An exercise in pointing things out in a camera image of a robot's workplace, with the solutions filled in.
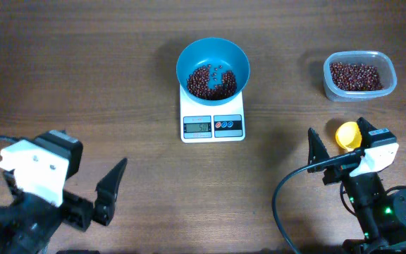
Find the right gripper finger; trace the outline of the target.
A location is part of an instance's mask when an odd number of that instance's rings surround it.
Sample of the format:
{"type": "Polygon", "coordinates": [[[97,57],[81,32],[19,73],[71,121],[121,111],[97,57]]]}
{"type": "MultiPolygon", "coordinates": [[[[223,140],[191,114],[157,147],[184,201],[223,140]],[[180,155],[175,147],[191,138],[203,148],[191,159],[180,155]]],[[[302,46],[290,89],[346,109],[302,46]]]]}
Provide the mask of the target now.
{"type": "Polygon", "coordinates": [[[319,137],[319,134],[313,129],[308,130],[308,142],[309,142],[309,155],[308,155],[308,165],[311,167],[307,170],[308,173],[315,173],[323,171],[328,168],[326,164],[321,166],[315,166],[315,164],[326,161],[330,157],[328,155],[327,149],[319,137]]]}
{"type": "Polygon", "coordinates": [[[371,147],[372,144],[372,137],[371,134],[369,133],[370,131],[375,131],[376,128],[371,125],[365,118],[359,117],[356,121],[359,131],[362,136],[362,141],[361,141],[361,146],[362,147],[371,147]]]}

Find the yellow measuring scoop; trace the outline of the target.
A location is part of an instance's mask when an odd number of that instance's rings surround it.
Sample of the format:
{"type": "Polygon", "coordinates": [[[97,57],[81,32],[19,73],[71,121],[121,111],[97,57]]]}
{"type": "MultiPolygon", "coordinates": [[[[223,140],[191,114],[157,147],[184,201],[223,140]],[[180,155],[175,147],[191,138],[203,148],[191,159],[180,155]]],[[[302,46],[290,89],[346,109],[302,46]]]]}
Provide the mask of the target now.
{"type": "Polygon", "coordinates": [[[348,121],[343,123],[337,129],[335,139],[341,148],[348,152],[352,152],[361,146],[362,134],[356,122],[348,121]]]}

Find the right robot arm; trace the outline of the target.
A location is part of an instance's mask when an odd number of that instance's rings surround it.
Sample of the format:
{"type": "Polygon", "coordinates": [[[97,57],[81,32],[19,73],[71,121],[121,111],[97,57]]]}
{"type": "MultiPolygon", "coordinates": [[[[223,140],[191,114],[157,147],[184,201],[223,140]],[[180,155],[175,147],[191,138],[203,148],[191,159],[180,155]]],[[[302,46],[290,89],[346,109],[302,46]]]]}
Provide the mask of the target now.
{"type": "Polygon", "coordinates": [[[387,128],[355,122],[361,141],[353,151],[330,157],[317,132],[308,130],[309,172],[321,171],[325,185],[341,183],[364,234],[343,242],[345,253],[406,253],[406,186],[386,190],[379,172],[394,161],[398,143],[387,128]]]}

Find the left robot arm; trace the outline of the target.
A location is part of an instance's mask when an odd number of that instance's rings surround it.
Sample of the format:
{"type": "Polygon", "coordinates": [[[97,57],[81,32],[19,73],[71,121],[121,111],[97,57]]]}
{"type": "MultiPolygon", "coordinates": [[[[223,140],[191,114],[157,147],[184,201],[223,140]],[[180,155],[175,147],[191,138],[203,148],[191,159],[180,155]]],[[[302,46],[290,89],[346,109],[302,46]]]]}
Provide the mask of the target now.
{"type": "Polygon", "coordinates": [[[65,190],[80,167],[83,144],[64,130],[33,139],[0,135],[0,169],[13,197],[0,206],[0,253],[45,253],[62,225],[85,232],[92,222],[110,225],[127,167],[123,158],[96,185],[94,201],[65,190]]]}

